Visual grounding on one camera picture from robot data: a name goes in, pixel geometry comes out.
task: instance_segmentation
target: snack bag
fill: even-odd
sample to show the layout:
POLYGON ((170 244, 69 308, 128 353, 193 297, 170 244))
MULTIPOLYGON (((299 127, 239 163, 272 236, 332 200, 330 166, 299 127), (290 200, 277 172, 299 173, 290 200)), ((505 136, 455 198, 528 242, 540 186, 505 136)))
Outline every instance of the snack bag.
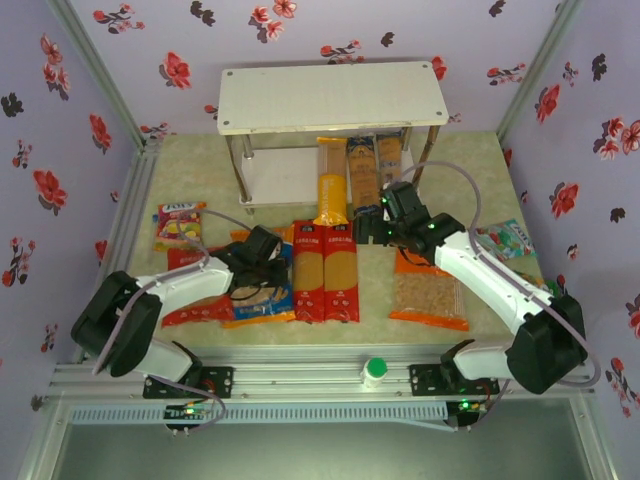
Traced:
MULTIPOLYGON (((186 210, 205 208, 206 206, 205 202, 158 205, 158 222, 153 249, 157 252, 166 252, 170 248, 191 248, 189 243, 183 240, 178 233, 178 217, 186 210)), ((192 213, 188 218, 182 219, 180 227, 187 237, 196 242, 201 241, 202 230, 199 213, 192 213)))
POLYGON ((501 262, 523 255, 535 255, 533 244, 515 219, 476 228, 476 240, 501 262))
MULTIPOLYGON (((218 248, 210 248, 213 253, 218 248)), ((169 270, 191 265, 202 258, 202 253, 197 250, 170 248, 167 251, 167 263, 169 270)), ((233 304, 228 295, 219 297, 207 297, 187 305, 184 308, 174 310, 162 319, 162 327, 182 325, 188 322, 210 322, 219 320, 228 322, 233 320, 233 304)))
MULTIPOLYGON (((286 258, 287 265, 290 267, 293 263, 293 226, 272 228, 271 231, 282 237, 280 255, 286 258)), ((244 242, 249 233, 248 230, 234 230, 231 232, 231 240, 244 242)), ((293 310, 293 285, 291 282, 284 287, 262 288, 257 293, 254 287, 239 288, 232 293, 230 298, 233 303, 233 321, 225 322, 222 325, 224 328, 256 323, 288 322, 296 318, 293 310)))
POLYGON ((318 217, 316 225, 347 223, 346 138, 318 137, 318 217))
POLYGON ((402 132, 376 136, 378 167, 382 185, 400 179, 402 175, 402 132))
POLYGON ((469 331, 460 281, 418 255, 396 252, 395 300, 389 318, 469 331))
POLYGON ((324 227, 293 224, 293 301, 296 320, 324 322, 324 227))
POLYGON ((358 257, 352 224, 324 230, 324 317, 359 322, 358 257))
POLYGON ((351 201, 356 215, 379 213, 378 171, 372 137, 351 137, 347 142, 351 201))

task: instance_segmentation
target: cable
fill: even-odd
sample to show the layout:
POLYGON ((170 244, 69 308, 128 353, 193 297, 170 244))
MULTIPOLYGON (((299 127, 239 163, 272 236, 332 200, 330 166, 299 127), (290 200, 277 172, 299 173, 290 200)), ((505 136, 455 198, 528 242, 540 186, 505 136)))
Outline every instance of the cable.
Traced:
POLYGON ((191 430, 195 430, 196 428, 198 430, 202 430, 204 428, 211 427, 211 426, 215 425, 216 423, 218 423, 220 420, 222 420, 224 418, 224 416, 226 415, 226 413, 227 413, 227 406, 224 404, 222 399, 219 396, 217 396, 215 393, 213 393, 213 392, 208 392, 206 390, 200 390, 199 388, 188 387, 186 385, 182 385, 180 383, 176 383, 176 382, 172 382, 171 380, 167 380, 166 378, 156 377, 155 375, 149 375, 149 378, 154 379, 156 382, 164 383, 165 385, 168 385, 169 387, 179 388, 180 390, 184 390, 185 392, 197 393, 198 395, 205 395, 206 397, 208 397, 208 398, 213 400, 213 404, 211 405, 211 412, 213 412, 213 409, 214 409, 214 406, 215 406, 216 402, 218 402, 220 404, 220 411, 218 412, 218 414, 215 417, 213 417, 211 420, 209 420, 207 422, 201 423, 200 425, 192 428, 191 430))
MULTIPOLYGON (((102 371, 102 367, 104 365, 104 362, 107 358, 107 356, 109 355, 109 352, 111 351, 111 348, 113 347, 113 344, 116 341, 116 338, 118 338, 118 334, 120 333, 120 330, 122 330, 122 326, 124 325, 124 321, 127 319, 127 316, 129 315, 129 313, 131 312, 131 309, 133 308, 133 305, 136 303, 136 301, 142 296, 144 295, 148 290, 150 290, 151 288, 155 287, 156 285, 158 285, 159 283, 162 282, 166 282, 168 280, 171 280, 173 278, 176 277, 180 277, 182 275, 188 275, 190 273, 196 272, 202 268, 204 268, 210 260, 210 256, 209 256, 209 251, 201 244, 196 242, 195 240, 187 237, 184 234, 184 230, 182 230, 181 227, 181 222, 182 220, 187 216, 187 215, 191 215, 193 213, 206 213, 209 215, 214 215, 216 217, 220 217, 224 220, 228 220, 229 222, 235 223, 236 225, 246 229, 246 230, 251 230, 251 228, 228 216, 225 215, 224 213, 221 212, 217 212, 215 210, 209 210, 206 208, 193 208, 191 210, 185 210, 184 212, 182 212, 180 214, 180 216, 178 217, 178 220, 176 221, 176 226, 178 229, 178 233, 180 234, 180 238, 182 238, 184 241, 186 241, 188 244, 190 244, 191 246, 195 247, 196 249, 200 250, 204 257, 200 260, 197 260, 196 262, 192 263, 191 265, 184 267, 184 270, 178 269, 178 270, 174 270, 172 272, 167 272, 167 273, 163 273, 160 275, 156 275, 155 276, 155 280, 147 283, 146 285, 143 285, 142 287, 140 287, 139 290, 137 290, 129 299, 129 301, 127 302, 127 304, 124 306, 124 308, 122 309, 120 316, 118 317, 118 321, 116 322, 115 326, 113 327, 113 330, 111 331, 111 335, 109 335, 109 338, 107 339, 106 343, 104 344, 104 347, 102 348, 102 351, 100 352, 100 355, 98 355, 98 359, 96 360, 96 364, 93 367, 93 370, 91 371, 91 373, 93 375, 98 375, 98 373, 100 373, 102 371)), ((204 392, 204 390, 197 390, 196 393, 200 393, 202 395, 206 395, 206 392, 204 392)))
MULTIPOLYGON (((509 283, 511 286, 515 287, 525 297, 531 297, 531 300, 533 301, 533 303, 535 303, 536 306, 538 306, 538 307, 542 308, 543 310, 545 310, 560 325, 562 325, 562 327, 571 334, 571 336, 580 344, 580 346, 582 348, 584 348, 584 350, 587 352, 588 356, 591 358, 591 362, 593 363, 594 372, 593 372, 593 376, 589 380, 586 380, 584 382, 572 382, 572 381, 569 381, 569 380, 558 380, 558 384, 564 385, 564 386, 569 386, 569 387, 587 388, 587 387, 591 387, 591 386, 595 385, 596 383, 598 383, 598 381, 600 380, 600 376, 602 375, 602 367, 600 365, 600 361, 598 360, 597 355, 595 354, 595 352, 591 348, 591 345, 589 345, 587 343, 587 341, 582 337, 582 335, 580 335, 580 333, 578 333, 578 331, 575 328, 573 328, 564 318, 562 318, 562 316, 560 314, 558 314, 558 312, 556 312, 555 310, 550 308, 548 305, 546 305, 544 302, 539 300, 537 297, 532 295, 532 292, 529 292, 526 288, 524 288, 518 282, 516 282, 511 277, 509 277, 504 272, 502 272, 500 269, 495 267, 493 265, 493 263, 491 263, 485 257, 486 252, 484 251, 484 249, 482 249, 478 245, 478 243, 476 241, 476 238, 475 238, 475 236, 476 236, 476 227, 477 227, 477 224, 478 224, 478 220, 480 218, 480 213, 482 211, 482 199, 480 197, 480 189, 478 188, 478 184, 475 182, 475 180, 469 174, 469 172, 467 172, 462 167, 459 167, 458 165, 455 165, 453 163, 439 162, 439 161, 426 161, 426 162, 416 163, 415 165, 407 168, 404 172, 402 172, 402 175, 400 175, 400 177, 394 181, 394 183, 400 181, 400 179, 404 178, 404 176, 407 175, 408 173, 411 173, 412 171, 417 170, 418 168, 428 167, 430 165, 448 167, 448 168, 451 168, 451 169, 457 171, 458 173, 460 173, 463 177, 465 177, 467 179, 467 181, 471 185, 471 188, 473 188, 473 192, 474 192, 474 194, 476 196, 476 213, 474 214, 473 220, 471 220, 471 225, 469 226, 469 242, 471 243, 471 248, 473 249, 473 251, 476 254, 476 256, 478 258, 480 258, 480 260, 485 265, 487 265, 491 270, 493 270, 498 275, 500 275, 502 278, 504 278, 507 281, 507 283, 509 283)), ((500 390, 500 393, 495 398, 495 400, 491 403, 492 407, 496 403, 498 403, 498 401, 502 398, 502 396, 504 395, 504 393, 505 393, 505 391, 507 389, 507 386, 509 385, 509 382, 510 382, 510 380, 508 380, 508 379, 505 381, 504 385, 502 386, 502 389, 500 390)), ((475 425, 478 425, 478 423, 480 423, 483 419, 485 419, 489 415, 490 411, 491 411, 491 409, 489 411, 487 411, 487 413, 480 420, 478 420, 478 422, 476 422, 475 425)))

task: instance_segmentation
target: yellow pasta package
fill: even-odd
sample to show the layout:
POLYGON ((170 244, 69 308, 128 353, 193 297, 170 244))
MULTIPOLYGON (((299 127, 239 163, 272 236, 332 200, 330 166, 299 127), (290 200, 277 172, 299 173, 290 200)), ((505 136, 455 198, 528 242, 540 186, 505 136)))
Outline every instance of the yellow pasta package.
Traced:
POLYGON ((346 138, 318 137, 318 218, 313 223, 348 223, 346 138))

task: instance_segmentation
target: bag of dried pasta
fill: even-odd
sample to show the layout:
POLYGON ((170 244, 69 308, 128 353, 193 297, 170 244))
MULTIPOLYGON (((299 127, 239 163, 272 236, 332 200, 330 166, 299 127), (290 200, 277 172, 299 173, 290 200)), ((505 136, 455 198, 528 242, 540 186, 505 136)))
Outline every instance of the bag of dried pasta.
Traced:
POLYGON ((346 138, 318 137, 318 217, 313 223, 348 223, 346 138))
POLYGON ((394 279, 394 306, 389 318, 469 331, 459 280, 400 249, 396 252, 394 279))

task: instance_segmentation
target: purple wall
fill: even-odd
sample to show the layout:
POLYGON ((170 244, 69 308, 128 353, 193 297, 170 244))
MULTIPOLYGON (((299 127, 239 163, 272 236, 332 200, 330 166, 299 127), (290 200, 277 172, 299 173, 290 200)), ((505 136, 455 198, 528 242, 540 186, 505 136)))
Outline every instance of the purple wall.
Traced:
MULTIPOLYGON (((176 0, 131 0, 127 8, 119 0, 71 3, 149 136, 154 127, 160 134, 215 133, 213 109, 225 68, 433 57, 443 62, 437 71, 454 117, 446 129, 495 130, 559 1, 202 0, 196 8, 197 2, 176 0), (254 18, 256 6, 263 10, 254 18), (167 61, 169 52, 178 57, 167 61)), ((253 94, 286 98, 287 87, 253 94)))
POLYGON ((134 146, 46 2, 2 2, 0 43, 0 476, 10 479, 37 397, 75 350, 69 331, 134 146))
POLYGON ((637 478, 640 4, 585 4, 504 146, 543 271, 583 306, 622 478, 637 478))

